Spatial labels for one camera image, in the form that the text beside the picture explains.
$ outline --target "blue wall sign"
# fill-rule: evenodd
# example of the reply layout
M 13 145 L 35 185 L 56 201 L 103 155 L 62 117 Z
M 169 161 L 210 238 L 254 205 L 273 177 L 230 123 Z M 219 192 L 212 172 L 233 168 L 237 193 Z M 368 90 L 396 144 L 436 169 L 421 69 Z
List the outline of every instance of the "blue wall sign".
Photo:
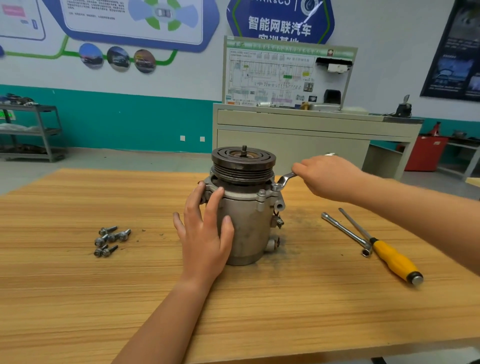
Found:
M 330 0 L 230 0 L 227 19 L 236 36 L 324 44 L 335 20 Z
M 215 0 L 43 0 L 73 39 L 202 52 L 220 21 Z

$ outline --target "black poster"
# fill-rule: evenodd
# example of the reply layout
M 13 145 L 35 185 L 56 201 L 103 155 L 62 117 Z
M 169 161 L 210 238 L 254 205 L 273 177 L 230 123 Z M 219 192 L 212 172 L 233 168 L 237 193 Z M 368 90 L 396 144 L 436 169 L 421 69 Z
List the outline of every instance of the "black poster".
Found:
M 420 96 L 480 101 L 480 0 L 456 0 Z

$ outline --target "forearm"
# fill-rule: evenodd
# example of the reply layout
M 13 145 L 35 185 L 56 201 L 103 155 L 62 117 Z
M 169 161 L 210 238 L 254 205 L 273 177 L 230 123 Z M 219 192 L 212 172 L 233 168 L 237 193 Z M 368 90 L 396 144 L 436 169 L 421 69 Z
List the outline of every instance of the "forearm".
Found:
M 480 203 L 369 175 L 351 203 L 414 233 L 480 275 Z
M 112 364 L 179 364 L 210 286 L 180 279 Z

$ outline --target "yellow screwdriver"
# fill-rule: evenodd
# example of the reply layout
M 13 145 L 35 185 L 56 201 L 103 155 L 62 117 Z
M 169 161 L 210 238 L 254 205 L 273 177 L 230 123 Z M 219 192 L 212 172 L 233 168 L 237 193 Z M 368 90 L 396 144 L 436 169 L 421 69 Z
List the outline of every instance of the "yellow screwdriver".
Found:
M 380 259 L 387 263 L 392 272 L 414 286 L 419 286 L 423 283 L 423 275 L 418 271 L 418 268 L 410 261 L 410 259 L 400 254 L 384 241 L 372 237 L 362 226 L 356 223 L 356 221 L 352 219 L 344 209 L 339 208 L 338 210 L 345 215 L 358 231 L 360 231 L 365 239 L 370 241 L 373 245 L 373 250 L 378 254 Z

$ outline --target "gray tool cart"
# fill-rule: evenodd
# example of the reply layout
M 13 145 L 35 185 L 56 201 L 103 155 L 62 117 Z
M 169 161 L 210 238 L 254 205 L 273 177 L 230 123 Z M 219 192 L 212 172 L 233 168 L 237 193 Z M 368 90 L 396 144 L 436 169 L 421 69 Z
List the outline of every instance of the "gray tool cart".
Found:
M 10 105 L 10 104 L 0 104 L 0 109 L 3 110 L 6 123 L 3 124 L 3 127 L 0 128 L 0 134 L 10 135 L 12 140 L 11 146 L 3 146 L 0 148 L 0 158 L 11 159 L 11 158 L 40 158 L 48 159 L 50 162 L 54 162 L 59 159 L 63 159 L 67 152 L 66 148 L 51 147 L 48 142 L 48 137 L 52 135 L 61 135 L 62 126 L 60 123 L 59 113 L 55 106 L 48 105 Z M 37 126 L 26 128 L 16 124 L 12 124 L 12 120 L 9 116 L 8 111 L 29 111 L 34 112 L 36 115 Z M 56 128 L 46 128 L 42 120 L 42 114 L 44 112 L 54 112 L 57 118 L 58 127 Z M 22 145 L 17 142 L 17 135 L 28 135 L 28 136 L 41 136 L 43 139 L 43 147 L 40 146 L 30 146 Z

